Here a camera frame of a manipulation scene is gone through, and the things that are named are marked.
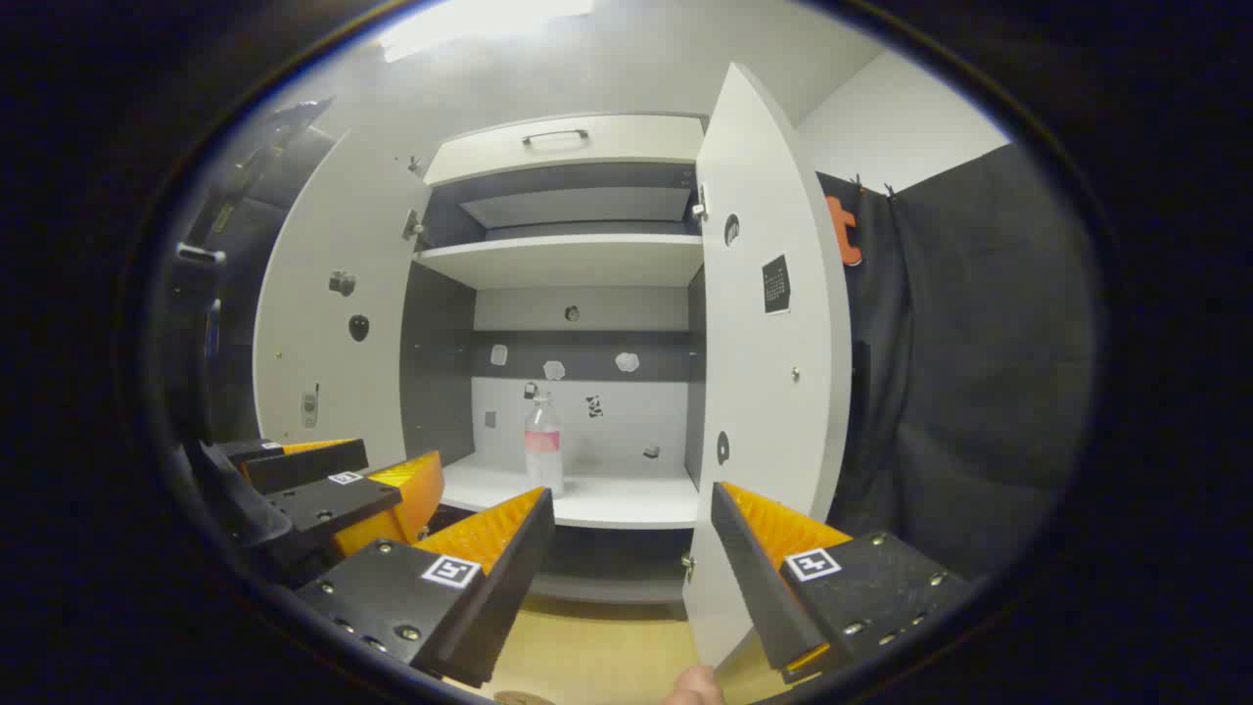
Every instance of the pink label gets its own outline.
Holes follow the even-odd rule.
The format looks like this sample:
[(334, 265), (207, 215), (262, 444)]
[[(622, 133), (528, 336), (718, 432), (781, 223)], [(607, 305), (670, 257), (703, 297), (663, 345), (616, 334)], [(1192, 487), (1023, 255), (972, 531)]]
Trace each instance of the pink label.
[(561, 432), (529, 431), (525, 432), (523, 445), (528, 453), (556, 453), (561, 450)]

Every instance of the water bottle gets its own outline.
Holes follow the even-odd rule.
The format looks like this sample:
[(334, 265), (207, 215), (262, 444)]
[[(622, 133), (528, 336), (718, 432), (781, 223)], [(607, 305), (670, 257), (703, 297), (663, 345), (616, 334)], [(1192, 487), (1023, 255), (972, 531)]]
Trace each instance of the water bottle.
[(535, 397), (535, 409), (526, 417), (523, 447), (526, 452), (526, 477), (533, 487), (548, 487), (553, 497), (565, 491), (561, 467), (561, 421), (549, 403), (548, 394)]

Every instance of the wooden floor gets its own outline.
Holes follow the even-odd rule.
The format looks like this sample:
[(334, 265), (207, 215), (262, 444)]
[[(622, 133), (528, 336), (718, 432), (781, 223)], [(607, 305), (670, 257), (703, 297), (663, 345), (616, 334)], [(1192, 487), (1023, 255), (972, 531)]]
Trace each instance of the wooden floor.
[[(517, 612), (491, 682), (471, 689), (538, 695), (555, 705), (657, 705), (695, 665), (687, 621), (665, 607), (590, 605), (530, 597)], [(786, 690), (756, 635), (718, 671), (727, 705)]]

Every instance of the white shelf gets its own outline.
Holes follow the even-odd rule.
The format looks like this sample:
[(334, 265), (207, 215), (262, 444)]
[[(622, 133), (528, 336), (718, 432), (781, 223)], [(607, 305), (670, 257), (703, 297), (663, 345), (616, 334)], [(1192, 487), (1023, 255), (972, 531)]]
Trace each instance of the white shelf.
[[(650, 476), (595, 475), (578, 466), (565, 471), (565, 495), (553, 501), (556, 523), (568, 527), (616, 530), (692, 528), (697, 491), (683, 466), (662, 466)], [(526, 475), (491, 466), (477, 453), (444, 468), (444, 505), (480, 512), (516, 497), (531, 485)]]
[(704, 249), (695, 234), (554, 234), (435, 247), (413, 260), (475, 289), (687, 286)]

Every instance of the drawer handle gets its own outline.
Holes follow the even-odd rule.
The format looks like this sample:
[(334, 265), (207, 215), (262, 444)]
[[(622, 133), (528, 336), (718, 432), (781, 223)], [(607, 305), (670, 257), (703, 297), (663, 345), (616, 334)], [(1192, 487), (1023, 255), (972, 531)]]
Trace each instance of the drawer handle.
[(570, 133), (578, 134), (580, 139), (588, 139), (589, 136), (588, 130), (585, 129), (558, 129), (553, 131), (538, 131), (535, 134), (528, 134), (526, 136), (523, 138), (523, 144), (530, 147), (533, 136), (548, 136), (550, 134), (570, 134)]

